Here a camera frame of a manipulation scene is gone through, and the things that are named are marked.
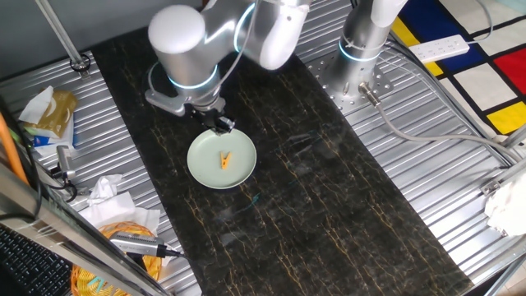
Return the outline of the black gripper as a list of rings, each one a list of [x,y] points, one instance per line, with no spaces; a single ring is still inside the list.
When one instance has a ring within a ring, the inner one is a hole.
[[[189,107],[193,118],[206,128],[214,128],[215,133],[221,135],[230,133],[235,127],[235,122],[232,119],[223,117],[225,105],[225,100],[218,98],[212,104],[206,106],[189,104]]]

